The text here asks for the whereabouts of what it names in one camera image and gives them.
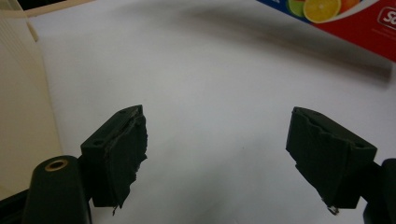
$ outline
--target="beige wall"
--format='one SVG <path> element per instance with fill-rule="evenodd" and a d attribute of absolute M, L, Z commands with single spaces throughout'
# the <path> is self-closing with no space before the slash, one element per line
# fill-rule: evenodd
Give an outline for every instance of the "beige wall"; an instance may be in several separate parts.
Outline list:
<path fill-rule="evenodd" d="M 42 161 L 61 154 L 46 74 L 16 0 L 0 0 L 0 199 L 29 188 Z"/>

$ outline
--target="white table surface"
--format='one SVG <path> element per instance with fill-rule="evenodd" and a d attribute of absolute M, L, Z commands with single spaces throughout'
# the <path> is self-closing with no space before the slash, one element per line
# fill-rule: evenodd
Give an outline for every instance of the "white table surface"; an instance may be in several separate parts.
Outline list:
<path fill-rule="evenodd" d="M 98 0 L 32 18 L 64 154 L 143 105 L 148 159 L 94 223 L 363 223 L 327 211 L 285 150 L 317 110 L 396 157 L 396 65 L 254 0 Z"/>

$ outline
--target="cardboard box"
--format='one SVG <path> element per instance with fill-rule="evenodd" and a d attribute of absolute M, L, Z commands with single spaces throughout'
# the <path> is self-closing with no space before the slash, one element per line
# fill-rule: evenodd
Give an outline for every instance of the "cardboard box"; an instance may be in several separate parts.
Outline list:
<path fill-rule="evenodd" d="M 396 0 L 259 0 L 396 62 Z"/>

